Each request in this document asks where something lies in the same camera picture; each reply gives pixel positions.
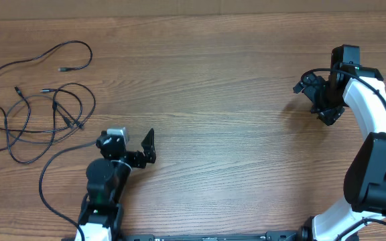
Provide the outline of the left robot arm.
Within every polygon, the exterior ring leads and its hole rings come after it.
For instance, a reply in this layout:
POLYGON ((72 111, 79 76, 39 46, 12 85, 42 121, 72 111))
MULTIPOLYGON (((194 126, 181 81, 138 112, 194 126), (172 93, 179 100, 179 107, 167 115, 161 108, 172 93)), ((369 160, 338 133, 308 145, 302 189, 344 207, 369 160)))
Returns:
POLYGON ((142 151, 126 148, 127 129, 107 129, 96 140, 101 159, 86 169, 87 197, 83 200, 75 241, 124 240, 121 231, 123 206, 120 204, 128 177, 134 168, 144 169, 155 163, 155 133, 150 129, 141 142, 142 151))

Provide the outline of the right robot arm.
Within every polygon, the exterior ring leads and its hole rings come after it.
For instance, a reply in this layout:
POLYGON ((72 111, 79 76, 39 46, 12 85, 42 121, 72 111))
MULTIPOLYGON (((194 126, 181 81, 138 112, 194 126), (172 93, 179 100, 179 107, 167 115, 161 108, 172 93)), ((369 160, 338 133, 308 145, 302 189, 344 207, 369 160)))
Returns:
POLYGON ((324 213, 309 218, 293 240, 358 240, 371 223, 386 226, 386 91, 376 68, 360 63, 360 48, 341 45, 332 50, 325 80, 316 68, 302 74, 294 93, 312 102, 311 111, 333 125, 350 108, 363 144, 344 177, 344 196, 324 213))

